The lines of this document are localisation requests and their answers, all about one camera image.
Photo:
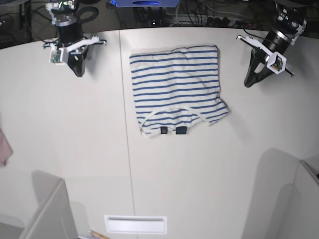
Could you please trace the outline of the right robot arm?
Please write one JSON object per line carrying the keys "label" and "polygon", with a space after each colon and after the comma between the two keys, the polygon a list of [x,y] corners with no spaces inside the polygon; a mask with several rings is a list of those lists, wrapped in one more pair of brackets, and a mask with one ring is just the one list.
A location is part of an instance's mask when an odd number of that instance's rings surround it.
{"label": "right robot arm", "polygon": [[56,65],[68,65],[77,77],[85,72],[85,59],[88,46],[79,17],[76,16],[78,2],[75,0],[51,0],[46,4],[52,24],[58,32],[58,39],[48,43],[50,62]]}

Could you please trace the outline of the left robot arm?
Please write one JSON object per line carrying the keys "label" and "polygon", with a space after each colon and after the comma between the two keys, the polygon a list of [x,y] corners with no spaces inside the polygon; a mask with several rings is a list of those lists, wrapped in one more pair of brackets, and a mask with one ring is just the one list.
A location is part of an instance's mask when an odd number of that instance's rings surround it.
{"label": "left robot arm", "polygon": [[252,48],[249,68],[244,80],[249,88],[272,74],[287,72],[291,77],[295,74],[292,65],[287,62],[284,53],[293,46],[298,37],[306,29],[307,20],[301,13],[287,3],[275,1],[277,14],[273,26],[266,37],[248,33],[246,37],[238,35],[237,39]]}

